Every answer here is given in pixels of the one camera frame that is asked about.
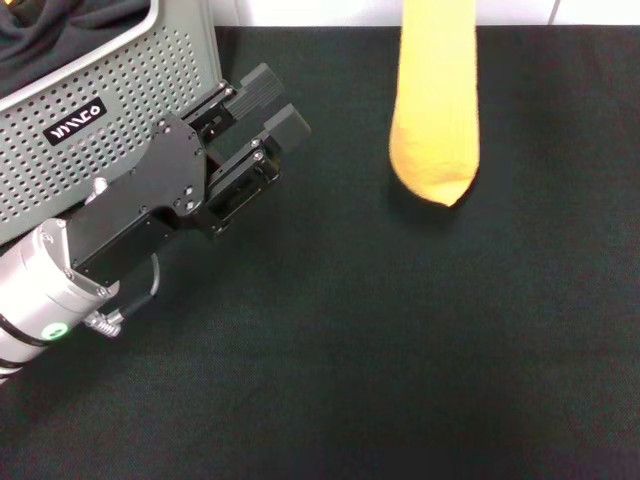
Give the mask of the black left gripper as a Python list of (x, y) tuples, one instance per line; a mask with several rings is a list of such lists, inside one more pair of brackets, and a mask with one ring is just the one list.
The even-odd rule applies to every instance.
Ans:
[[(197, 134), (217, 138), (283, 92), (280, 79), (260, 63), (238, 88), (222, 80), (185, 107), (180, 117), (169, 114), (158, 121), (137, 165), (67, 224), (73, 270), (110, 286), (143, 263), (187, 215), (185, 189), (193, 189), (191, 198), (197, 202), (204, 197), (205, 154)], [(280, 179), (281, 156), (310, 133), (291, 104), (267, 120), (261, 133), (209, 177), (199, 207), (199, 230), (210, 239), (220, 236), (241, 209)]]

